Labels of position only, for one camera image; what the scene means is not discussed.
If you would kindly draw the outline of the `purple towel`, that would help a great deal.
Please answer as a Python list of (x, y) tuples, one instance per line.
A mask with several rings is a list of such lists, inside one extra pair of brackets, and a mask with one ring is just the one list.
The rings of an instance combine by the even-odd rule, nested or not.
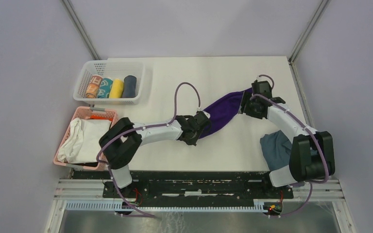
[(200, 139), (218, 132), (238, 114), (244, 93), (252, 94), (251, 88), (228, 93), (204, 109), (210, 114), (210, 125), (204, 129)]

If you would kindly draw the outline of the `dark grey towel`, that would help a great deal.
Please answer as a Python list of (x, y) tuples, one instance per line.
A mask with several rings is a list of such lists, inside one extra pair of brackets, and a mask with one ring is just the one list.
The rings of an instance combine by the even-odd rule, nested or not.
[(124, 87), (122, 98), (134, 98), (136, 97), (136, 83), (137, 78), (133, 75), (126, 76), (124, 78)]

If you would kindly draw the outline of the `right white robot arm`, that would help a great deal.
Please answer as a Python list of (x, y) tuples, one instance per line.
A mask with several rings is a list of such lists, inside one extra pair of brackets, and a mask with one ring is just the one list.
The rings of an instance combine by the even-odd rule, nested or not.
[(267, 119), (277, 126), (292, 144), (289, 163), (271, 171), (261, 185), (267, 198), (274, 198), (282, 186), (300, 182), (324, 183), (335, 172), (332, 135), (302, 123), (281, 97), (273, 97), (268, 81), (254, 81), (251, 93), (244, 92), (240, 114)]

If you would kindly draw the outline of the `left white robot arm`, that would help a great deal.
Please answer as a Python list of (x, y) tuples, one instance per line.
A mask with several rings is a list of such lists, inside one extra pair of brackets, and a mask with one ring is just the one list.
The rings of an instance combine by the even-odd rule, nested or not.
[(195, 146), (204, 130), (210, 125), (210, 114), (198, 111), (195, 115), (175, 116), (169, 121), (155, 124), (133, 123), (123, 117), (100, 139), (99, 145), (106, 157), (115, 192), (126, 198), (133, 192), (129, 163), (139, 147), (146, 144), (174, 140)]

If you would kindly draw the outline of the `teal blue towel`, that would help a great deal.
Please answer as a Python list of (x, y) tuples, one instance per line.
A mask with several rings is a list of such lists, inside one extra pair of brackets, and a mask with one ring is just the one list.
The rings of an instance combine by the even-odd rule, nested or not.
[(270, 171), (289, 165), (292, 144), (282, 131), (265, 134), (260, 139), (260, 145)]

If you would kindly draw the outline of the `yellow rolled towel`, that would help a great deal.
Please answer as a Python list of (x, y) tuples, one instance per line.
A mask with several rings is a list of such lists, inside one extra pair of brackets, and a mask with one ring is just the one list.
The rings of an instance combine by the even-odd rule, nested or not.
[(112, 85), (111, 85), (111, 90), (109, 93), (109, 98), (110, 99), (121, 98), (123, 89), (124, 89), (124, 82), (122, 80), (119, 80), (119, 79), (113, 80)]

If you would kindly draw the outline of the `teal patterned rolled towel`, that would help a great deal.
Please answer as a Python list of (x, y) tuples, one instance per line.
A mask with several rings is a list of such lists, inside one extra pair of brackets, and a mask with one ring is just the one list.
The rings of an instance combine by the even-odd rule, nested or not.
[(109, 98), (111, 88), (112, 88), (112, 84), (113, 84), (113, 80), (111, 80), (110, 78), (103, 78), (101, 83), (100, 83), (96, 98), (98, 98), (98, 99)]

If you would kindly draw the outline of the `white plastic basket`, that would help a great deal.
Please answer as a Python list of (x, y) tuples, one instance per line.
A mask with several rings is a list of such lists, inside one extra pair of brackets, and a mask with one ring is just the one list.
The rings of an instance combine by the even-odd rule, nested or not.
[[(77, 101), (83, 101), (87, 104), (97, 105), (136, 105), (140, 101), (144, 89), (144, 76), (146, 67), (142, 62), (134, 62), (129, 60), (93, 60), (88, 61), (83, 65), (75, 85), (73, 98)], [(125, 77), (132, 75), (136, 77), (136, 96), (133, 98), (118, 98), (118, 99), (91, 99), (85, 96), (87, 86), (89, 85), (92, 76), (99, 75), (107, 77), (111, 80), (124, 80)]]

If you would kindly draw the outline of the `orange item in basket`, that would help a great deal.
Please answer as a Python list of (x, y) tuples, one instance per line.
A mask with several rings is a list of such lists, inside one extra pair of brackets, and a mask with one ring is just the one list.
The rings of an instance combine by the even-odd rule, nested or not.
[(87, 116), (85, 117), (86, 120), (89, 120), (89, 119), (95, 119), (95, 120), (109, 120), (109, 121), (112, 121), (113, 118), (112, 117), (104, 117), (104, 116)]

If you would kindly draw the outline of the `orange patterned rolled towel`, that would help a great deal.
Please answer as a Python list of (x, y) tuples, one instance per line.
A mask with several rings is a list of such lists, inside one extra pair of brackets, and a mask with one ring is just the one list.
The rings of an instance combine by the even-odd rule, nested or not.
[(91, 76), (91, 79), (85, 91), (85, 97), (88, 99), (96, 98), (101, 82), (102, 82), (102, 76), (100, 75)]

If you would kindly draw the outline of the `white cloth in basket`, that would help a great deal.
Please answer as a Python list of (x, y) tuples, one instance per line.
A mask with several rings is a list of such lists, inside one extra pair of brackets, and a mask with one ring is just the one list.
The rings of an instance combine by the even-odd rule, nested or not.
[(60, 146), (57, 160), (69, 164), (95, 163), (101, 150), (99, 140), (110, 125), (107, 119), (75, 118), (69, 124), (69, 137)]

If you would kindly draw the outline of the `right corner metal rail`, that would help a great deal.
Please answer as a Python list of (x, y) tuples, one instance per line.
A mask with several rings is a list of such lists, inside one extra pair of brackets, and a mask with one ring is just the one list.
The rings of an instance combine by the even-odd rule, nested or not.
[(326, 8), (328, 7), (330, 0), (320, 0), (316, 9), (313, 11), (310, 19), (308, 20), (305, 28), (303, 29), (302, 33), (300, 34), (298, 40), (296, 41), (290, 56), (288, 57), (288, 63), (290, 66), (294, 65), (297, 58), (299, 57), (305, 43), (309, 39), (311, 33), (313, 32), (315, 26), (317, 25), (318, 21), (324, 14)]

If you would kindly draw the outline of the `corner metal rail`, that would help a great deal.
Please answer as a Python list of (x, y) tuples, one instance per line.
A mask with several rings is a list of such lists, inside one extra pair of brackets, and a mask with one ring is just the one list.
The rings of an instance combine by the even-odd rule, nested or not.
[(297, 58), (299, 57), (305, 43), (309, 39), (311, 33), (313, 32), (315, 26), (317, 25), (318, 21), (324, 14), (326, 8), (328, 7), (330, 0), (320, 0), (316, 9), (313, 11), (310, 19), (308, 20), (305, 28), (303, 29), (302, 33), (300, 34), (298, 40), (296, 41), (290, 56), (288, 57), (288, 63), (290, 66), (294, 65)]
[(72, 2), (70, 0), (60, 0), (60, 2), (63, 5), (66, 14), (68, 15), (69, 19), (74, 25), (76, 31), (78, 32), (84, 46), (86, 47), (92, 59), (101, 60), (101, 57), (97, 52), (95, 46), (93, 45), (93, 42), (89, 36), (89, 33), (86, 31), (84, 24), (82, 23), (78, 14), (76, 13)]

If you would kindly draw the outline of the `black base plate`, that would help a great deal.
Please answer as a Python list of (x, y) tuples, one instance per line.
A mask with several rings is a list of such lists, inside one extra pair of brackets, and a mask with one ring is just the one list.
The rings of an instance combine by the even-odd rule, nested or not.
[(273, 187), (268, 172), (132, 171), (133, 182), (116, 191), (107, 171), (75, 171), (74, 180), (101, 180), (102, 197), (121, 193), (137, 207), (253, 207), (255, 199), (290, 200), (289, 187)]

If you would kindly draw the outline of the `left corner metal rail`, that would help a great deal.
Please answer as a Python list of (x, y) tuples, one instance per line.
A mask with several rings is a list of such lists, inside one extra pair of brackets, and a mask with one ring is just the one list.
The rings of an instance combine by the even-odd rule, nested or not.
[(63, 5), (66, 14), (68, 15), (69, 19), (74, 25), (76, 31), (78, 32), (84, 46), (86, 47), (92, 59), (101, 60), (101, 57), (97, 52), (95, 46), (93, 45), (93, 42), (89, 36), (89, 33), (86, 31), (84, 24), (82, 23), (78, 14), (76, 13), (72, 2), (70, 0), (60, 0), (60, 2)]

